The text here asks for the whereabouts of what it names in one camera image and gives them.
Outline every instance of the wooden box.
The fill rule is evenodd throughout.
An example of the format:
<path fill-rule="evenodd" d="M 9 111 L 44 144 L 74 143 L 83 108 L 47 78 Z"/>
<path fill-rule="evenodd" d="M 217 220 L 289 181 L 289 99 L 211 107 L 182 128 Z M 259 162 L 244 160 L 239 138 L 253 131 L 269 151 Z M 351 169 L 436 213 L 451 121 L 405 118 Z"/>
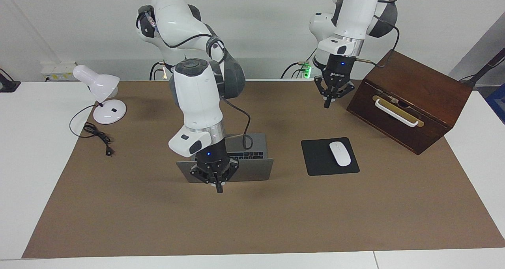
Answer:
<path fill-rule="evenodd" d="M 472 88 L 399 52 L 389 53 L 389 63 L 368 73 L 347 110 L 421 154 L 454 127 Z"/>

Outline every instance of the white tabletop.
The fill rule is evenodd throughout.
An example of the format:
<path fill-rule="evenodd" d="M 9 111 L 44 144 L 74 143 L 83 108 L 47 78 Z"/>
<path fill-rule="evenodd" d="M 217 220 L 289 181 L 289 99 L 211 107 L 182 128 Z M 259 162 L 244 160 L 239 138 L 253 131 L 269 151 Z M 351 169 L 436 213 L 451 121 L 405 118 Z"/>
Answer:
<path fill-rule="evenodd" d="M 68 122 L 92 103 L 94 99 L 80 82 L 24 82 L 15 93 L 0 93 L 0 269 L 505 267 L 505 249 L 501 248 L 17 260 L 77 141 Z M 81 129 L 88 114 L 87 110 L 76 118 L 75 130 Z M 504 235 L 505 125 L 473 92 L 456 126 L 445 137 Z"/>

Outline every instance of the white mouse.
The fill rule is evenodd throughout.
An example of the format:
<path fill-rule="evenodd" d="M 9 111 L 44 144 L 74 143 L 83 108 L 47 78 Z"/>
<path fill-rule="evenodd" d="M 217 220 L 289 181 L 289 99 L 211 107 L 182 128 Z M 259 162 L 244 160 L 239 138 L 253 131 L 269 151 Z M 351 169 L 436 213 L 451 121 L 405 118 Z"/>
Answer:
<path fill-rule="evenodd" d="M 349 152 L 347 151 L 346 147 L 342 142 L 331 142 L 330 143 L 330 150 L 333 153 L 333 156 L 335 157 L 335 161 L 337 161 L 337 164 L 340 166 L 348 166 L 350 165 L 350 156 Z"/>

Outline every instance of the lamp shade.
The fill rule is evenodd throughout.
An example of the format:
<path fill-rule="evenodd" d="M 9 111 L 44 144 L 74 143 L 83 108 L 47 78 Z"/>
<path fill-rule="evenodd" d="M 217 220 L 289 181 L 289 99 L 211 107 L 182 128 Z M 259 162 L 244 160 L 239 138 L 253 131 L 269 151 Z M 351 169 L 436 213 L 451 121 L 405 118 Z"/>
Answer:
<path fill-rule="evenodd" d="M 74 77 L 85 83 L 95 96 L 97 102 L 103 102 L 112 93 L 117 93 L 119 77 L 113 75 L 99 75 L 85 65 L 74 68 Z"/>

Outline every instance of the white desk lamp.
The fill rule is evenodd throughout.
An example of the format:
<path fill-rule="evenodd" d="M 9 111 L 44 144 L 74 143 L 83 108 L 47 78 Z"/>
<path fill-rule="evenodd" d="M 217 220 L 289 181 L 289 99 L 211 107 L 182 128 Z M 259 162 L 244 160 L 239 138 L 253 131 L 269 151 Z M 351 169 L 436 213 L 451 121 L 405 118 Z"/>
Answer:
<path fill-rule="evenodd" d="M 113 75 L 99 75 L 87 66 L 79 65 L 74 68 L 74 77 L 85 83 L 99 106 L 93 112 L 93 118 L 100 124 L 112 124 L 126 113 L 126 105 L 121 100 L 107 98 L 118 93 L 119 77 Z"/>

